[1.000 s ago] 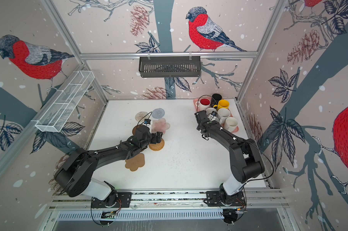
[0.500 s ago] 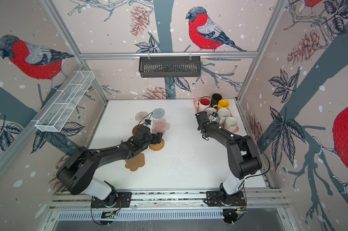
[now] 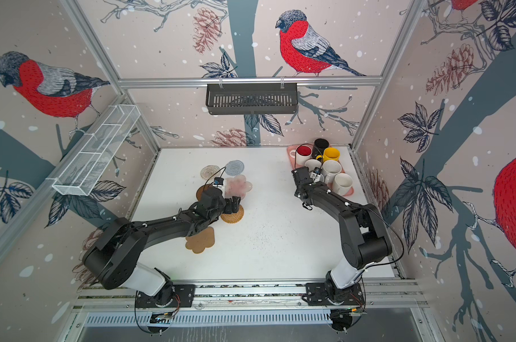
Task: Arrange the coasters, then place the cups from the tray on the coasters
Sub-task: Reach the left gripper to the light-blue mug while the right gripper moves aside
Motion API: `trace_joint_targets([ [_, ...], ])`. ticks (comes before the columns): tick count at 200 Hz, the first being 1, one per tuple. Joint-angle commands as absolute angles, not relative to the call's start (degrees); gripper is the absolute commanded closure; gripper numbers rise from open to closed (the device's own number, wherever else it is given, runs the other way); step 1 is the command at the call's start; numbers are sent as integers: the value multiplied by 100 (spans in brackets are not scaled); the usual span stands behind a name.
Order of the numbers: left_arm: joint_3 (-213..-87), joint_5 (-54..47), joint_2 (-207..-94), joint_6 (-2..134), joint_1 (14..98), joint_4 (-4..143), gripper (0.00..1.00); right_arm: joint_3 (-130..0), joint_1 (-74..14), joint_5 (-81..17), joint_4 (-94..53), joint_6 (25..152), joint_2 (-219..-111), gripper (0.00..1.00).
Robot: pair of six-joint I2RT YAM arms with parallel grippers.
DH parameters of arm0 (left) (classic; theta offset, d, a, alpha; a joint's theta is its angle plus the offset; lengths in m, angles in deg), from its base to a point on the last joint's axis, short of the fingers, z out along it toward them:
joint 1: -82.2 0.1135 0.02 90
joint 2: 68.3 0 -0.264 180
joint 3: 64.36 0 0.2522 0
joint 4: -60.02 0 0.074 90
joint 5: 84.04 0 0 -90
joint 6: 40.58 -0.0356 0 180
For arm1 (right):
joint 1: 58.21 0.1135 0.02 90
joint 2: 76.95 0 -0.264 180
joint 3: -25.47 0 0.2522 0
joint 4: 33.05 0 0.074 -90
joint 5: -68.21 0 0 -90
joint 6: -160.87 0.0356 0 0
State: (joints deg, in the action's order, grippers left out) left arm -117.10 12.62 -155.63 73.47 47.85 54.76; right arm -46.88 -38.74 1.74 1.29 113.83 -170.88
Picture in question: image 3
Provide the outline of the dark brown scratched round coaster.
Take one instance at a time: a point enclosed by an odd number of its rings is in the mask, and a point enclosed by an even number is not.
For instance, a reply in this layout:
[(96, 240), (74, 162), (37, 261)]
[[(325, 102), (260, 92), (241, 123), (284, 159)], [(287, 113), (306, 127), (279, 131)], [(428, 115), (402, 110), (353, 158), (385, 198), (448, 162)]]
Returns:
[(211, 184), (206, 184), (206, 185), (203, 185), (198, 188), (198, 190), (196, 192), (197, 201), (201, 201), (203, 192), (208, 190), (210, 188), (210, 186), (211, 186)]

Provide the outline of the rattan woven round coaster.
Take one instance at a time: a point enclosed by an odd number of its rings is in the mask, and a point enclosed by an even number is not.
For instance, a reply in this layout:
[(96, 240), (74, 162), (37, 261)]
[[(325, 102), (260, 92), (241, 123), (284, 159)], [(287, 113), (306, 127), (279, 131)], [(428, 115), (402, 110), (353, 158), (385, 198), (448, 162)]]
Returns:
[(228, 224), (236, 224), (242, 220), (245, 215), (245, 211), (242, 205), (239, 205), (238, 211), (232, 214), (221, 214), (220, 218), (222, 221)]

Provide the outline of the pink flower resin coaster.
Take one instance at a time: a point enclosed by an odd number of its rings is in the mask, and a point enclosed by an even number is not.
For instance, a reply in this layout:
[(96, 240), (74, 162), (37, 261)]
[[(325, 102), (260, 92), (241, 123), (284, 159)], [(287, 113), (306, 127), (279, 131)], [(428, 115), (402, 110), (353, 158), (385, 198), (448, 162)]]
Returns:
[(246, 194), (252, 190), (252, 183), (248, 182), (244, 175), (226, 178), (224, 186), (224, 194), (226, 198), (239, 197), (243, 200)]

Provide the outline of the beige woven round coaster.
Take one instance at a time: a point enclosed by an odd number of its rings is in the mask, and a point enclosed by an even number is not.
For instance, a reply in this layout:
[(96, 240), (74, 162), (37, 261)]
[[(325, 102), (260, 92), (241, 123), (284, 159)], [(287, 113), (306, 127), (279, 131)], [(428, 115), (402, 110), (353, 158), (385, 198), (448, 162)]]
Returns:
[(204, 180), (208, 180), (211, 177), (214, 177), (218, 171), (220, 170), (220, 167), (217, 165), (207, 165), (200, 171), (200, 176)]

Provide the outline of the blue woven round coaster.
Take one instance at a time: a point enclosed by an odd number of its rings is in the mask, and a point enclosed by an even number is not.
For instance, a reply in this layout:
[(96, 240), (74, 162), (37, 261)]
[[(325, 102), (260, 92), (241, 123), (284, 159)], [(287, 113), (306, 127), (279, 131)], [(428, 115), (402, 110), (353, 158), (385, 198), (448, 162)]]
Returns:
[(242, 174), (245, 169), (245, 164), (240, 160), (229, 161), (225, 165), (225, 174), (229, 176), (237, 176)]

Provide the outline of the light blue mug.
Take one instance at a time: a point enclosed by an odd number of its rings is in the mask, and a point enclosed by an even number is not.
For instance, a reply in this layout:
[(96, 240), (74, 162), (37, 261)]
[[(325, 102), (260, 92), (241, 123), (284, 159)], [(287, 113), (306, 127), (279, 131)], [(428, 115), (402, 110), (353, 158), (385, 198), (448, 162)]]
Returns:
[(312, 178), (313, 183), (324, 181), (324, 176), (320, 172), (311, 172), (310, 177)]

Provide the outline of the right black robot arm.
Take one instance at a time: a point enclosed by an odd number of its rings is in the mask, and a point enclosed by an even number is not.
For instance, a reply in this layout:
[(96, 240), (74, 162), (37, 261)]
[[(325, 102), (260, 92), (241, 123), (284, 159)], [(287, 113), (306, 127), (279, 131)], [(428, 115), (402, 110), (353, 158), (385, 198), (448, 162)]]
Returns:
[(294, 196), (302, 201), (302, 207), (311, 210), (322, 209), (339, 223), (343, 258), (331, 271), (327, 272), (324, 289), (313, 298), (311, 304), (324, 300), (333, 305), (348, 305), (362, 302), (356, 295), (359, 282), (366, 270), (384, 266), (384, 259), (392, 254), (392, 245), (386, 223), (376, 206), (361, 205), (336, 194), (324, 182), (315, 182), (308, 169), (296, 168), (292, 171), (296, 186)]

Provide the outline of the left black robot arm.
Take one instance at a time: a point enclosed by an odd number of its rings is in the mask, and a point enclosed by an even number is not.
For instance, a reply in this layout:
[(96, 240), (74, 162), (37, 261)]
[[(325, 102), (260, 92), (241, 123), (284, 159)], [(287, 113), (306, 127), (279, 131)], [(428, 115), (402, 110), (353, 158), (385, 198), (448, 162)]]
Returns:
[(188, 209), (162, 219), (130, 222), (116, 219), (85, 253), (85, 268), (104, 289), (128, 287), (147, 296), (168, 292), (170, 278), (138, 262), (141, 253), (171, 239), (198, 235), (221, 215), (239, 212), (241, 198), (227, 198), (219, 188), (210, 187), (200, 201)]

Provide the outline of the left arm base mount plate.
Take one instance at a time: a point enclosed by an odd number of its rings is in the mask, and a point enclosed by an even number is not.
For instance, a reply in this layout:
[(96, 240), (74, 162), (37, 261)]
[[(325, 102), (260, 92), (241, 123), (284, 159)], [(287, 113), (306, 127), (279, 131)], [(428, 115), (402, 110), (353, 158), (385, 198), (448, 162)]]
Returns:
[(190, 308), (195, 295), (194, 284), (167, 283), (155, 296), (138, 292), (135, 298), (137, 309)]

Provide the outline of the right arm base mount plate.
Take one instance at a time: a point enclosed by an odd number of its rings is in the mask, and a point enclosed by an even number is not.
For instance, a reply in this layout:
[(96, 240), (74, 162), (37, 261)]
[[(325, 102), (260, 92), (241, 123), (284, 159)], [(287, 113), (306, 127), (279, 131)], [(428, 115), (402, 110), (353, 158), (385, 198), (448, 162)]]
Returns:
[(338, 289), (331, 282), (307, 283), (302, 300), (309, 306), (363, 306), (365, 299), (360, 284)]

